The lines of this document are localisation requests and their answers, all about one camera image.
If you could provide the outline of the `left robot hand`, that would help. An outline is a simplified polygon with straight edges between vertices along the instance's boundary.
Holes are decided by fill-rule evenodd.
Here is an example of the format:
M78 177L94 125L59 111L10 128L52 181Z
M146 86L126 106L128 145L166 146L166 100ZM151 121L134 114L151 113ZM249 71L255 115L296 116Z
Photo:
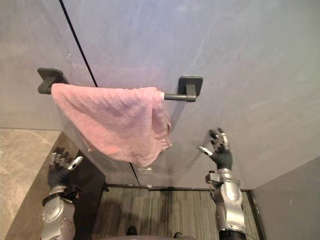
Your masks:
M47 181L51 189L67 186L69 177L84 160L83 156L69 157L69 152L63 147L56 147L50 155Z

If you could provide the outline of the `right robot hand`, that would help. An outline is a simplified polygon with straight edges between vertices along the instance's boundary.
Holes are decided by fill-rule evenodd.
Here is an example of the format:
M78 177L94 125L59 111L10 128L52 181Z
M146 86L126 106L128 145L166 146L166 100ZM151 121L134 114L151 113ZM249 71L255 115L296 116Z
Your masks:
M211 137L210 142L213 150L209 150L202 145L198 145L197 149L207 155L216 164L218 170L231 170L233 166L233 157L227 134L218 127L217 131L210 129L209 136Z

